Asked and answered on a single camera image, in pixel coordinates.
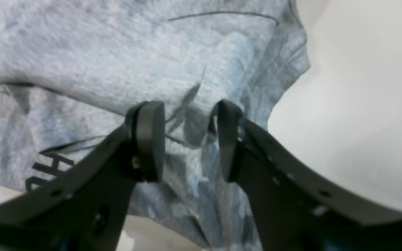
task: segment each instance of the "white wall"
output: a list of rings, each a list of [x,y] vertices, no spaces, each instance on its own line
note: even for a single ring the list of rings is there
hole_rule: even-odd
[[[311,70],[269,131],[305,164],[402,208],[402,0],[297,0]]]

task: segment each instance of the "gray t-shirt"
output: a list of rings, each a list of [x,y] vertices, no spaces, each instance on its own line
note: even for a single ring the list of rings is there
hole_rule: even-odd
[[[129,213],[203,248],[260,250],[210,114],[228,99],[266,128],[308,67],[294,0],[0,0],[0,185],[54,178],[32,167],[66,170],[131,106],[163,101],[163,181],[139,184]]]

